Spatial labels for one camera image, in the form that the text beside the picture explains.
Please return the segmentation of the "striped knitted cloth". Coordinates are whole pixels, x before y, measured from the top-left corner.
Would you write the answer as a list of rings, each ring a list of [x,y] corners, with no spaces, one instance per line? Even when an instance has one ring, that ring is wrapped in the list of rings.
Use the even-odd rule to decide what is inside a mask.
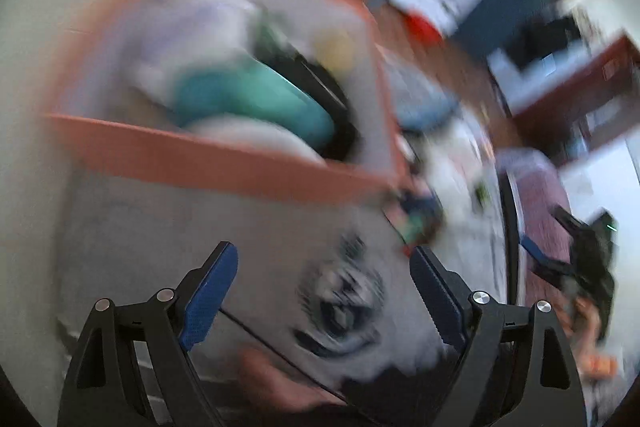
[[[531,306],[558,303],[562,294],[533,272],[534,260],[518,243],[526,236],[553,259],[570,260],[570,236],[551,214],[570,208],[558,170],[532,148],[504,148],[496,153],[503,231],[506,236],[506,302]]]

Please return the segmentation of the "grey blanket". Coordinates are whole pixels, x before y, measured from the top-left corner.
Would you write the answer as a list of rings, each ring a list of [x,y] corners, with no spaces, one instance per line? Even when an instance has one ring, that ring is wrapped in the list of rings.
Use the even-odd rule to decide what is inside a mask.
[[[371,205],[268,202],[79,173],[58,247],[56,317],[77,336],[96,300],[138,303],[176,286],[222,241],[239,270],[198,373],[227,379],[245,343],[264,340],[320,383],[413,375],[446,349],[414,287],[404,245]]]

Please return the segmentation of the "teal object in box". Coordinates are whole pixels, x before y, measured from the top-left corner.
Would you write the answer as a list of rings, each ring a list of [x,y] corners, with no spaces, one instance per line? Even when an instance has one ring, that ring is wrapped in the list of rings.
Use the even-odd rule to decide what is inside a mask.
[[[180,127],[221,115],[277,124],[316,150],[335,133],[333,119],[316,100],[252,58],[182,75],[170,110]]]

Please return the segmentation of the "pink storage box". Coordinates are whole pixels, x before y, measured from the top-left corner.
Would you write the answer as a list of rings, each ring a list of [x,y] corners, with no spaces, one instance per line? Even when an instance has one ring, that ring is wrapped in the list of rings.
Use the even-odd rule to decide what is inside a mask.
[[[113,176],[351,202],[405,172],[374,34],[350,0],[99,0],[47,115]]]

